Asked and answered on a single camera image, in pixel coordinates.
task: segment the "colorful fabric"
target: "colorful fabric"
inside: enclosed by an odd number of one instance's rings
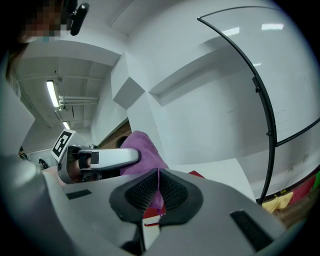
[[[285,195],[277,196],[276,198],[264,202],[262,204],[263,209],[267,210],[269,213],[273,213],[276,209],[283,209],[286,208],[289,204],[291,198],[293,197],[294,193],[291,191]]]
[[[316,176],[313,175],[310,179],[306,180],[300,186],[296,187],[293,192],[293,197],[291,198],[289,204],[292,205],[299,201],[300,199],[304,198],[306,195],[309,194],[312,186],[314,185],[316,180]]]
[[[320,171],[318,171],[315,175],[315,181],[311,190],[315,190],[320,185]]]

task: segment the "red object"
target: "red object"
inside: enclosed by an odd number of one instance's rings
[[[194,176],[198,176],[198,177],[201,177],[201,178],[204,178],[204,179],[205,179],[205,177],[203,177],[199,172],[196,172],[195,170],[190,171],[189,174],[192,174],[192,175],[194,175]]]
[[[165,205],[162,206],[161,212],[163,214],[166,213]],[[151,217],[158,216],[158,215],[159,215],[159,213],[157,212],[157,209],[148,208],[148,209],[146,209],[146,211],[143,214],[143,219],[151,218]]]
[[[156,226],[158,224],[159,224],[159,222],[156,222],[156,223],[152,223],[152,224],[144,224],[144,226],[151,227],[151,226]]]
[[[310,189],[315,183],[315,180],[316,180],[316,176],[314,175],[310,179],[306,180],[303,184],[301,184],[300,186],[292,190],[293,196],[289,202],[289,205],[296,203],[297,201],[299,201],[300,199],[308,195],[310,192]]]

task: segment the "black rubber pad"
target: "black rubber pad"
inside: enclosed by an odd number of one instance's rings
[[[92,192],[88,189],[85,189],[85,190],[80,190],[77,192],[68,193],[68,194],[66,194],[66,196],[71,200],[71,199],[81,198],[81,197],[84,197],[84,196],[90,195],[90,194],[92,194]]]
[[[257,252],[273,242],[244,210],[234,211],[230,216]]]

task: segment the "metal pipe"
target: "metal pipe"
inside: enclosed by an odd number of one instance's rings
[[[50,76],[34,76],[34,77],[27,77],[17,80],[18,82],[28,81],[28,80],[36,80],[36,79],[55,79],[55,78],[76,78],[76,79],[88,79],[88,80],[95,80],[95,81],[103,81],[102,78],[96,77],[88,77],[88,76],[77,76],[77,75],[50,75]]]
[[[76,119],[76,120],[61,120],[61,122],[83,122],[83,121],[92,121],[92,119]]]
[[[61,96],[59,95],[59,99],[61,100],[93,100],[98,101],[97,97],[86,97],[86,96]]]
[[[93,100],[93,99],[67,99],[67,100],[63,100],[63,99],[59,99],[59,104],[65,104],[65,103],[98,103],[97,100]]]
[[[71,106],[71,105],[97,105],[98,102],[84,102],[84,103],[64,103],[59,104],[59,106]]]

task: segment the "white ceiling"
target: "white ceiling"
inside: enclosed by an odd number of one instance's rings
[[[99,97],[103,79],[111,66],[76,58],[41,57],[19,62],[16,79],[20,84],[21,101],[31,111],[39,125],[49,128],[68,122],[73,130],[87,128],[96,111],[96,105],[67,106],[59,111],[58,119],[49,96],[46,81],[53,80],[56,96]]]
[[[90,4],[84,22],[99,20],[127,36],[160,9],[182,0],[83,0]]]

